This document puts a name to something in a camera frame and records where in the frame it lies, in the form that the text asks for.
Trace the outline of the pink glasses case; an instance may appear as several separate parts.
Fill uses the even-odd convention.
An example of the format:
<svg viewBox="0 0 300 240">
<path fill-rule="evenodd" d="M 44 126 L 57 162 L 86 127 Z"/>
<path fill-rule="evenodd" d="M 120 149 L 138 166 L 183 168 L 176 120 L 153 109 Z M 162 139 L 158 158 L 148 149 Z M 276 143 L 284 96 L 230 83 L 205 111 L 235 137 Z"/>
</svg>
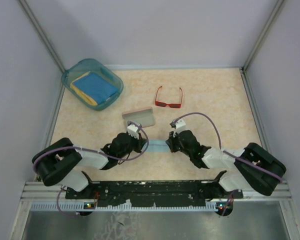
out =
<svg viewBox="0 0 300 240">
<path fill-rule="evenodd" d="M 143 128 L 155 125 L 155 117 L 151 106 L 125 111 L 121 116 L 125 127 L 128 126 L 128 122 L 139 123 Z"/>
</svg>

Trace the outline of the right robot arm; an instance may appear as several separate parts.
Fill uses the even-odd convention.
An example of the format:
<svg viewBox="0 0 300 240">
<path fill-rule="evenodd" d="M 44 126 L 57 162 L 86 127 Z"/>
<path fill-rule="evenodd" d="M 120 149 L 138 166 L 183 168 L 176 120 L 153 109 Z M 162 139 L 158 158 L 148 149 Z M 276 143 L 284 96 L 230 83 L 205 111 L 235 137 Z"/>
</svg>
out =
<svg viewBox="0 0 300 240">
<path fill-rule="evenodd" d="M 201 145 L 190 130 L 184 130 L 171 131 L 165 143 L 172 153 L 185 154 L 199 169 L 230 170 L 213 185 L 213 192 L 219 198 L 225 198 L 231 191 L 249 188 L 270 196 L 287 171 L 282 162 L 255 142 L 240 149 L 217 149 Z"/>
</svg>

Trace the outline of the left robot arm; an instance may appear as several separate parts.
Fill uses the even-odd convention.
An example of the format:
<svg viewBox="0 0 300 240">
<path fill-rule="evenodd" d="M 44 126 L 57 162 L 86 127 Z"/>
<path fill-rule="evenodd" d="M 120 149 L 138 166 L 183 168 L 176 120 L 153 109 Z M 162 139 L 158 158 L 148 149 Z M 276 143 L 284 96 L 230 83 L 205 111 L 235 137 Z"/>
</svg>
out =
<svg viewBox="0 0 300 240">
<path fill-rule="evenodd" d="M 93 195 L 94 186 L 87 174 L 75 170 L 75 167 L 105 171 L 120 162 L 140 157 L 149 146 L 149 138 L 143 138 L 139 132 L 136 135 L 133 137 L 127 132 L 119 133 L 111 143 L 97 150 L 75 146 L 69 138 L 64 137 L 33 157 L 33 170 L 45 186 L 61 184 L 87 199 Z M 129 158 L 132 152 L 138 155 Z"/>
</svg>

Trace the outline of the light blue cleaning cloth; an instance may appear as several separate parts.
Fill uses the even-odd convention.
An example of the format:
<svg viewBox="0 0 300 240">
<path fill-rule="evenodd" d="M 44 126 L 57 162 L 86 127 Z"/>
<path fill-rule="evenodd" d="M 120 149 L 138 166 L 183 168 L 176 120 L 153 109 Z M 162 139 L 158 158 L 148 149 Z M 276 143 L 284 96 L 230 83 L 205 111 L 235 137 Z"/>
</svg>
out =
<svg viewBox="0 0 300 240">
<path fill-rule="evenodd" d="M 170 148 L 164 140 L 150 139 L 146 152 L 150 153 L 168 153 Z"/>
</svg>

